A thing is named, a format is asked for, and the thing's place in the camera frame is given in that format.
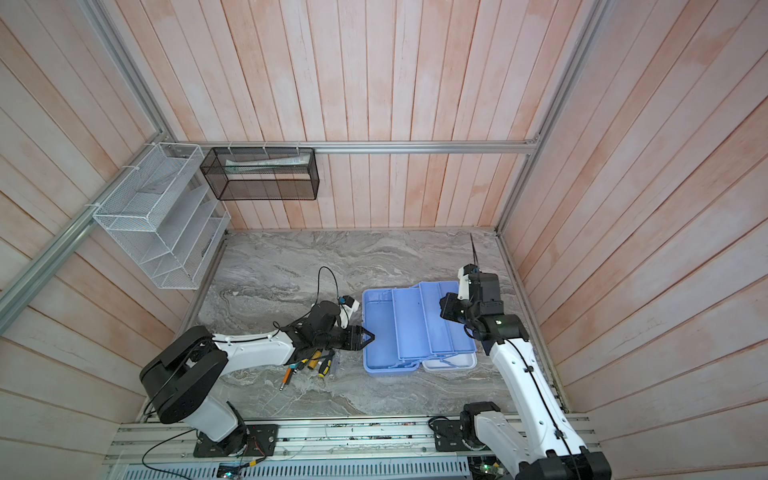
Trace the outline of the white and blue tool box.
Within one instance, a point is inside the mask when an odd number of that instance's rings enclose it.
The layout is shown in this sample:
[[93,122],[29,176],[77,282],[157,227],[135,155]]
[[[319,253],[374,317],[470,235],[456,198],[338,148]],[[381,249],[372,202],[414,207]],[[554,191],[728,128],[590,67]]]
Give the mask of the white and blue tool box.
[[421,282],[409,288],[363,293],[363,327],[375,340],[363,349],[363,368],[373,377],[471,370],[476,343],[455,322],[440,316],[440,300],[456,293],[456,281]]

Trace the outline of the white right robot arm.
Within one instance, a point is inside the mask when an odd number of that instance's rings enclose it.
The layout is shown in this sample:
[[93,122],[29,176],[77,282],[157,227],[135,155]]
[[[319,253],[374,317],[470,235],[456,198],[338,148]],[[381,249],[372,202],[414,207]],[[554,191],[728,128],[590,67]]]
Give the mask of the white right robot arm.
[[461,414],[464,442],[485,446],[512,479],[610,479],[611,466],[572,427],[542,374],[519,316],[507,314],[498,276],[468,264],[458,272],[458,291],[440,300],[440,316],[461,324],[480,342],[507,386],[523,430],[491,402],[467,404]]

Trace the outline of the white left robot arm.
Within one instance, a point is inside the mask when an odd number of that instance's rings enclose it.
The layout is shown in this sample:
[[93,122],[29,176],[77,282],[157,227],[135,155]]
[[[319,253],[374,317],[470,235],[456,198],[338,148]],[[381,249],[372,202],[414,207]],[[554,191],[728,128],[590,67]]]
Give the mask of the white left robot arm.
[[349,323],[358,308],[356,301],[320,301],[302,317],[263,334],[228,336],[193,327],[141,370],[149,406],[162,423],[185,423],[230,452],[238,451],[246,443],[246,425],[233,406],[212,394],[219,378],[259,366],[298,365],[318,351],[365,349],[376,336]]

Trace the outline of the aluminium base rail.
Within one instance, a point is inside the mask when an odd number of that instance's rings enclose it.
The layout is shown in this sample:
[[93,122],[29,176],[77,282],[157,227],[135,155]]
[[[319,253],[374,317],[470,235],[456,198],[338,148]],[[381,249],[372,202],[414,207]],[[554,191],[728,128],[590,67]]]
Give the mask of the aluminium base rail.
[[[427,422],[426,416],[415,416],[283,419],[252,424],[278,424],[278,439],[270,458],[289,461],[438,456]],[[194,461],[196,443],[197,434],[184,424],[126,424],[118,428],[104,463]]]

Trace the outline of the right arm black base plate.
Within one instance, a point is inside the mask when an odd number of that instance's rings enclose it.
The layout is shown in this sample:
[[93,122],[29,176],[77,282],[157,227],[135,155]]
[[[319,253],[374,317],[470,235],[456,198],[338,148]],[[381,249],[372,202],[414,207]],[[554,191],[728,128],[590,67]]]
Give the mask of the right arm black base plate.
[[461,420],[436,416],[428,420],[427,426],[433,432],[435,449],[438,452],[459,452],[483,450],[484,446],[472,436]]

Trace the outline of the aluminium frame horizontal bar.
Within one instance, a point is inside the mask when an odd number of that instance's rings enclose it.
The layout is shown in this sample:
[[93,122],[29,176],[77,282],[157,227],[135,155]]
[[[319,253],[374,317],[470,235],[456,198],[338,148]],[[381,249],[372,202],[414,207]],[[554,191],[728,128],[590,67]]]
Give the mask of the aluminium frame horizontal bar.
[[203,150],[211,148],[254,148],[261,150],[311,149],[317,154],[530,154],[535,141],[261,141],[196,142]]

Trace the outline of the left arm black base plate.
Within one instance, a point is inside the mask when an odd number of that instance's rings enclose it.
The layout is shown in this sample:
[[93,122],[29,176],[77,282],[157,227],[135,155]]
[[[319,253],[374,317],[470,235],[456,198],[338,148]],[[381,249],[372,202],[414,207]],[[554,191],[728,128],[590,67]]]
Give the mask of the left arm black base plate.
[[278,424],[247,424],[236,427],[222,440],[213,441],[205,433],[198,431],[193,456],[195,458],[269,457],[274,454],[278,432]]

